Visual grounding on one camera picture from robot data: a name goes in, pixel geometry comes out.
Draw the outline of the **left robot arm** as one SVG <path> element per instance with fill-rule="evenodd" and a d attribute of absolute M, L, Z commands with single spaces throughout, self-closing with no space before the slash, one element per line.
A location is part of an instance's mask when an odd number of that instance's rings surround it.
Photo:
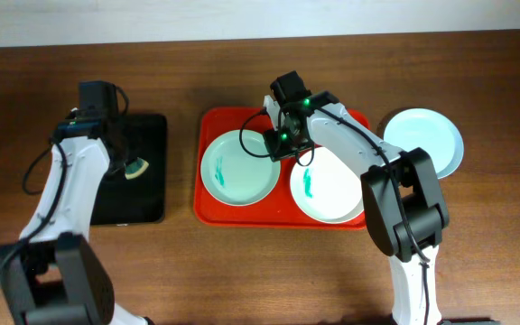
<path fill-rule="evenodd" d="M 51 168 L 17 242 L 0 246 L 0 290 L 16 324 L 148 324 L 115 301 L 113 284 L 88 243 L 100 183 L 132 180 L 149 164 L 124 133 L 125 92 L 106 81 L 79 84 L 79 106 L 50 138 Z"/>

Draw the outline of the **mint green plate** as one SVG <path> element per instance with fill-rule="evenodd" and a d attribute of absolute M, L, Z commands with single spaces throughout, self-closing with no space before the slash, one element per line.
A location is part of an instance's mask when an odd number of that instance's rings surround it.
<path fill-rule="evenodd" d="M 280 177 L 281 164 L 269 158 L 264 138 L 257 132 L 233 130 L 214 139 L 200 161 L 200 178 L 205 190 L 217 201 L 235 207 L 248 206 L 264 199 Z"/>

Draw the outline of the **yellow green sponge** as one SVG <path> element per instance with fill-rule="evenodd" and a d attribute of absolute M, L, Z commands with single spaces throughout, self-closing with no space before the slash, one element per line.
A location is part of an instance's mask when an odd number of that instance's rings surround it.
<path fill-rule="evenodd" d="M 149 167 L 149 163 L 138 157 L 128 163 L 124 168 L 125 178 L 132 180 L 142 175 Z"/>

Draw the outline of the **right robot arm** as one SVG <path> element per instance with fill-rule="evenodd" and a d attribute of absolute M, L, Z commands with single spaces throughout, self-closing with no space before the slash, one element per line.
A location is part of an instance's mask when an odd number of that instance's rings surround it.
<path fill-rule="evenodd" d="M 263 112 L 274 162 L 324 147 L 361 182 L 368 234 L 388 257 L 394 288 L 394 324 L 441 324 L 435 260 L 449 224 L 432 159 L 423 149 L 391 145 L 353 118 L 328 91 L 311 93 L 296 71 L 275 79 Z"/>

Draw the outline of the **light blue plate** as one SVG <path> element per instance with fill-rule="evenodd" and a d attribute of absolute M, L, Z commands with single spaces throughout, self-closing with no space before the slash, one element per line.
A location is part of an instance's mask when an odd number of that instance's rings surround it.
<path fill-rule="evenodd" d="M 406 108 L 390 117 L 381 132 L 388 143 L 430 155 L 439 179 L 452 175 L 464 156 L 460 130 L 445 115 L 428 108 Z"/>

